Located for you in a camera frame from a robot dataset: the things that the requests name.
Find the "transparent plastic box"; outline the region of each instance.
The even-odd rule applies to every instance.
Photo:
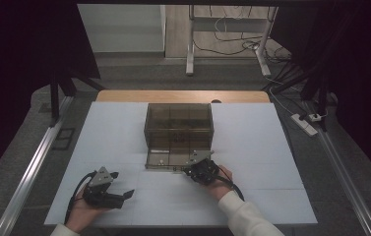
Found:
[[[150,103],[145,125],[146,168],[181,171],[194,150],[211,149],[213,134],[209,104]]]

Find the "metal frame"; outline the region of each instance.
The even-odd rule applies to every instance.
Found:
[[[269,34],[274,24],[274,18],[277,13],[278,7],[271,7],[270,13],[267,19],[241,19],[235,20],[233,18],[227,19],[227,31],[229,32],[261,32],[262,39],[255,53],[258,58],[259,65],[262,70],[264,77],[269,78],[271,71],[269,70],[268,64],[265,61],[263,52],[265,51],[265,45],[268,41]],[[215,22],[221,18],[207,18],[207,17],[195,17],[194,5],[189,6],[189,39],[188,39],[188,52],[186,58],[186,75],[194,75],[194,31],[216,31]]]
[[[13,230],[13,227],[31,191],[31,187],[34,184],[41,164],[43,163],[43,160],[50,150],[53,141],[62,127],[62,124],[65,120],[65,114],[72,100],[73,97],[71,96],[66,96],[63,99],[60,105],[61,115],[59,116],[55,126],[47,129],[46,134],[41,140],[40,145],[38,146],[37,151],[32,157],[29,167],[26,170],[26,173],[20,181],[13,198],[8,203],[7,208],[0,219],[0,235],[10,235],[11,231]]]
[[[309,111],[314,110],[310,104],[305,101],[303,101],[303,105]],[[329,158],[333,169],[339,177],[345,194],[353,205],[354,212],[356,213],[363,230],[365,231],[366,235],[371,236],[371,212],[367,204],[363,200],[360,191],[356,188],[353,180],[348,174],[347,168],[344,166],[337,149],[333,145],[333,141],[330,138],[329,133],[323,131],[323,129],[318,129],[318,134],[327,157]]]
[[[52,122],[51,127],[55,126],[59,119],[59,87],[62,89],[63,93],[66,96],[75,96],[77,93],[77,88],[72,82],[71,77],[77,78],[78,80],[84,82],[88,86],[96,89],[98,91],[104,90],[105,87],[94,82],[92,79],[86,77],[79,71],[73,68],[60,68],[56,67],[50,77],[50,98],[51,98],[51,107],[52,107]]]

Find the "aluminum rail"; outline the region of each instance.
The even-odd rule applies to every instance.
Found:
[[[66,96],[63,98],[63,101],[60,104],[61,115],[56,122],[54,127],[47,129],[46,134],[40,142],[40,145],[37,148],[34,156],[31,159],[31,162],[26,169],[22,180],[20,181],[19,186],[14,192],[13,198],[7,205],[1,219],[0,219],[0,235],[10,235],[13,227],[20,215],[20,212],[23,209],[23,206],[26,202],[26,199],[31,191],[31,187],[34,184],[37,173],[45,159],[48,151],[51,148],[53,141],[55,140],[57,134],[59,133],[60,128],[65,120],[66,111],[71,104],[73,97]]]
[[[271,7],[271,15],[268,12],[268,18],[265,25],[265,30],[262,34],[262,40],[259,44],[259,47],[256,48],[255,53],[256,57],[258,58],[259,65],[261,66],[262,75],[266,78],[271,77],[271,71],[269,70],[268,64],[265,61],[265,57],[263,52],[265,51],[266,42],[268,41],[268,37],[271,33],[272,26],[274,24],[275,16],[277,15],[277,7]]]
[[[312,111],[312,107],[306,102],[303,102],[303,105],[309,110]],[[346,193],[348,199],[353,205],[354,212],[359,219],[360,224],[363,227],[366,235],[371,236],[371,212],[363,200],[360,191],[356,188],[353,180],[348,174],[347,168],[344,166],[342,159],[333,145],[333,141],[330,138],[328,132],[324,132],[321,128],[318,129],[318,134],[320,141],[323,145],[324,150],[326,151],[327,157],[329,158],[330,163],[333,166],[344,192]]]

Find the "power strip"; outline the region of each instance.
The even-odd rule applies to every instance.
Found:
[[[305,131],[305,133],[307,133],[307,135],[309,135],[310,137],[313,137],[315,135],[318,134],[318,132],[316,131],[316,129],[314,129],[314,127],[312,127],[308,122],[306,122],[305,120],[300,120],[299,119],[299,115],[298,114],[293,114],[290,118],[292,118],[292,120],[303,130]]]

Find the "white sleeve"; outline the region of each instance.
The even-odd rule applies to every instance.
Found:
[[[228,227],[234,236],[283,236],[256,206],[243,202],[233,191],[224,195],[218,206],[227,215]]]
[[[50,236],[80,236],[80,235],[68,229],[65,225],[58,224],[56,225],[56,228],[53,230]]]

